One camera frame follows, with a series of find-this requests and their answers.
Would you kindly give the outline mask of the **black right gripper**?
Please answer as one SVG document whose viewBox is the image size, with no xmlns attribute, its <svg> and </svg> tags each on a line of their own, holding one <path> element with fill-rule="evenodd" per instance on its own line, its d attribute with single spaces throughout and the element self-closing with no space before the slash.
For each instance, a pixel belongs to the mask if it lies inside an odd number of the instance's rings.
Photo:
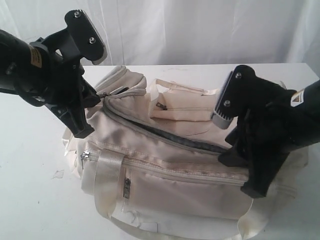
<svg viewBox="0 0 320 240">
<path fill-rule="evenodd" d="M 225 138 L 231 148 L 218 161 L 248 168 L 241 191 L 253 199 L 264 198 L 287 155 L 310 145 L 310 87 L 243 88 L 234 94 L 234 115 L 237 127 Z"/>
</svg>

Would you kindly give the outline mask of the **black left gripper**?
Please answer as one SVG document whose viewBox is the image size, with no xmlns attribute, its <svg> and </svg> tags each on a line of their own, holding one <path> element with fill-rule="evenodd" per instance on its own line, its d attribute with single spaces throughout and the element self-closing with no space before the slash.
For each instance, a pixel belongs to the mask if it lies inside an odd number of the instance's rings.
<svg viewBox="0 0 320 240">
<path fill-rule="evenodd" d="M 100 101 L 96 90 L 83 80 L 84 56 L 71 37 L 46 37 L 32 43 L 14 40 L 14 92 L 27 103 L 46 107 L 75 138 L 94 132 L 85 109 Z"/>
</svg>

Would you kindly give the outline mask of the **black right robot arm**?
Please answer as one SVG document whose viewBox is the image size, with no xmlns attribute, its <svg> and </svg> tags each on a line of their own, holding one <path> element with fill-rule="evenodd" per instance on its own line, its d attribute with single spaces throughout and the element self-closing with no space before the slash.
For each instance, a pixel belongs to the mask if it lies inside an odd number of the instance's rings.
<svg viewBox="0 0 320 240">
<path fill-rule="evenodd" d="M 320 84 L 298 92 L 267 80 L 231 82 L 223 89 L 217 113 L 237 118 L 225 139 L 231 149 L 219 161 L 248 168 L 241 191 L 263 198 L 290 152 L 320 141 Z"/>
</svg>

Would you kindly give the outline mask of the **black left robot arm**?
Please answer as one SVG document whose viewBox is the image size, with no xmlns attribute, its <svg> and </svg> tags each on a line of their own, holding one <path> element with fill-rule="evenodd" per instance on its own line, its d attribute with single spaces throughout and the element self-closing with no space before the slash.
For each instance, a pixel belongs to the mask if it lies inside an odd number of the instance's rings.
<svg viewBox="0 0 320 240">
<path fill-rule="evenodd" d="M 83 77 L 83 57 L 65 29 L 31 43 L 1 30 L 0 91 L 45 106 L 75 138 L 84 139 L 94 132 L 85 110 L 100 97 Z"/>
</svg>

